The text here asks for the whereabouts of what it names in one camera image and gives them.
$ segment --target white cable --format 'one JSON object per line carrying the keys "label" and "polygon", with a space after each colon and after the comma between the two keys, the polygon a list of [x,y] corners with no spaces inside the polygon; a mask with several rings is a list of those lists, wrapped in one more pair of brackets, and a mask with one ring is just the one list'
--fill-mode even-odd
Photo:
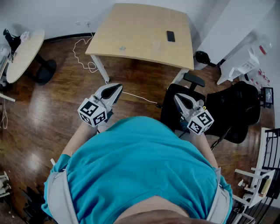
{"label": "white cable", "polygon": [[[6,127],[5,127],[5,125],[4,125],[4,119],[5,119],[5,117],[6,117],[6,119],[7,119]],[[1,120],[1,122],[0,122],[0,127],[1,127],[2,122],[3,122],[3,128],[4,128],[4,129],[7,129],[7,127],[8,127],[8,116],[7,116],[6,107],[5,107],[5,99],[4,99],[4,111],[3,111],[3,115],[2,115],[2,120]]]}
{"label": "white cable", "polygon": [[[93,38],[93,34],[92,34],[92,33],[93,33],[93,31],[91,30],[91,36],[92,36],[92,37],[89,38],[87,41],[85,41],[85,39],[81,39],[81,40],[84,41],[85,45],[87,45],[88,42]],[[74,51],[74,50],[75,50],[75,47],[76,47],[76,44],[77,44],[78,42],[80,42],[81,40],[79,40],[79,41],[77,41],[77,42],[75,43],[75,46],[74,46],[74,48],[73,48],[74,57],[78,59],[78,63],[80,63],[80,64],[83,66],[84,69],[89,69],[89,71],[90,71],[91,73],[94,73],[94,72],[98,71],[98,69],[95,70],[95,69],[96,69],[96,65],[95,65],[92,61],[90,61],[89,63],[87,63],[87,67],[84,67],[84,64],[83,64],[82,62],[79,61],[79,58],[76,56],[76,53],[75,53],[75,51]],[[89,66],[90,63],[92,63],[92,64],[94,65],[94,68],[90,68],[90,66]]]}
{"label": "white cable", "polygon": [[122,92],[123,92],[123,93],[125,93],[125,94],[128,94],[128,95],[132,95],[132,96],[135,96],[135,97],[138,97],[138,98],[144,99],[144,100],[146,100],[146,101],[148,101],[148,102],[150,102],[150,103],[155,103],[155,104],[157,104],[157,102],[147,100],[147,99],[146,99],[146,98],[144,98],[144,97],[141,97],[141,96],[136,96],[136,95],[133,95],[133,94],[131,94],[131,93],[124,92],[124,91],[122,91]]}

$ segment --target person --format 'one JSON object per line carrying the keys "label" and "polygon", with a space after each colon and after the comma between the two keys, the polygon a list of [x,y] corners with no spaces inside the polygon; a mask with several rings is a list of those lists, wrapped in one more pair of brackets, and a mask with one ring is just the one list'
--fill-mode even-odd
{"label": "person", "polygon": [[[148,117],[123,119],[96,134],[97,127],[83,122],[51,170],[67,170],[78,223],[210,223],[218,164],[204,134],[181,140]],[[52,216],[48,181],[42,209]],[[230,195],[225,223],[232,190],[222,176],[220,186]]]}

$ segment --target baseboard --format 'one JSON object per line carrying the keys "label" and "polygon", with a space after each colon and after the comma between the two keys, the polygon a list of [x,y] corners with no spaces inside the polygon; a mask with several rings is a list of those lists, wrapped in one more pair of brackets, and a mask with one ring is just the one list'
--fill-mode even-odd
{"label": "baseboard", "polygon": [[63,39],[67,39],[67,38],[73,38],[73,37],[90,37],[90,36],[91,36],[91,33],[77,33],[77,34],[71,34],[71,35],[65,35],[65,36],[46,39],[46,40],[44,40],[44,43],[50,42],[50,41],[56,41],[56,40],[63,40]]}

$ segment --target desk surface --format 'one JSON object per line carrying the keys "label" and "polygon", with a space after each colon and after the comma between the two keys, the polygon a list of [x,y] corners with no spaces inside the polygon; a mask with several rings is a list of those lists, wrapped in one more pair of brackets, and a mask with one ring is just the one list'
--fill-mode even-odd
{"label": "desk surface", "polygon": [[15,82],[22,76],[40,50],[44,37],[45,31],[37,30],[31,34],[29,40],[18,46],[14,61],[9,63],[7,69],[7,81],[9,83]]}
{"label": "desk surface", "polygon": [[[166,31],[174,32],[175,42],[167,41]],[[134,58],[193,70],[187,15],[157,6],[117,3],[86,54]]]}

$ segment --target smartphone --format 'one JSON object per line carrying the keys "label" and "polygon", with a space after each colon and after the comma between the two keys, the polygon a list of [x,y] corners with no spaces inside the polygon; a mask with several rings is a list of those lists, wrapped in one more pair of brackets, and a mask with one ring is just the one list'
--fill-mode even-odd
{"label": "smartphone", "polygon": [[175,36],[173,31],[166,31],[167,34],[167,40],[169,42],[175,42]]}

